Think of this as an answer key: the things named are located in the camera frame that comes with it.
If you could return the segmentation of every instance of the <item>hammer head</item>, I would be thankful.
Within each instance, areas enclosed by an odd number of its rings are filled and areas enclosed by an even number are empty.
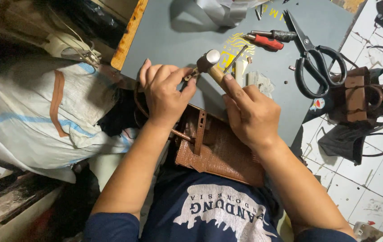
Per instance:
[[[219,60],[220,52],[218,50],[210,50],[197,60],[197,69],[199,72],[208,72]]]

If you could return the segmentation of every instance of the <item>black scissors handle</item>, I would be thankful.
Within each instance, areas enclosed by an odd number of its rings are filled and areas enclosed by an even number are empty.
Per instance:
[[[332,48],[326,46],[318,46],[314,47],[312,50],[309,50],[307,53],[310,53],[315,62],[317,63],[317,68],[312,64],[311,59],[306,54],[305,57],[302,57],[296,63],[295,70],[295,79],[296,84],[300,90],[300,92],[310,99],[321,98],[325,96],[329,87],[337,87],[344,84],[344,81],[347,77],[347,66],[345,65],[345,61],[339,52],[335,51]],[[323,54],[328,55],[332,59],[336,60],[339,63],[339,67],[341,69],[341,79],[338,82],[334,82],[329,75],[329,71],[327,70],[326,61],[324,60]],[[320,84],[322,87],[322,91],[317,94],[313,93],[309,90],[307,85],[305,84],[305,80],[303,78],[303,68],[308,71],[309,74]]]

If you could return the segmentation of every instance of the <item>navy t-shirt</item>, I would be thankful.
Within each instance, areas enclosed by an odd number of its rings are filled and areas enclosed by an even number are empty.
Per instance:
[[[139,221],[127,213],[97,213],[87,221],[88,242],[282,241],[270,217],[268,200],[258,189],[229,179],[183,172],[158,179],[142,236]],[[297,242],[355,242],[330,229],[308,229]]]

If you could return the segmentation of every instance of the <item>wooden hammer handle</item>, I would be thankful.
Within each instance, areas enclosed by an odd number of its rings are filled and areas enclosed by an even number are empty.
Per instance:
[[[223,89],[227,95],[231,96],[229,89],[227,89],[226,83],[223,80],[224,73],[222,70],[214,65],[208,70],[208,74],[217,82],[218,85],[220,85],[221,89]]]

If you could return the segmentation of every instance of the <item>scissors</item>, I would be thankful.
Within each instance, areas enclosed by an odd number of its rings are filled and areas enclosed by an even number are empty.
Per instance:
[[[288,10],[284,12],[284,16],[288,17],[286,19],[290,21],[297,33],[298,38],[296,40],[300,41],[300,44],[298,46],[302,46],[301,59],[297,61],[295,70],[296,84],[300,92],[307,98],[315,99],[325,96],[328,93],[330,87],[337,87],[343,85],[345,78],[347,77],[347,66],[345,65],[345,61],[339,54],[339,52],[326,46],[319,45],[315,47],[309,40],[308,36],[306,36],[302,32],[296,20],[293,18],[293,16]],[[315,66],[312,64],[308,54],[311,54],[313,56],[315,62],[317,63],[317,68],[315,68]],[[323,54],[328,55],[329,57],[338,62],[339,67],[341,69],[341,79],[338,82],[334,82],[330,78]],[[305,81],[303,79],[304,67],[308,71],[308,73],[311,74],[312,77],[318,82],[318,84],[320,84],[320,90],[322,91],[320,91],[319,94],[310,91],[307,85],[305,84]]]

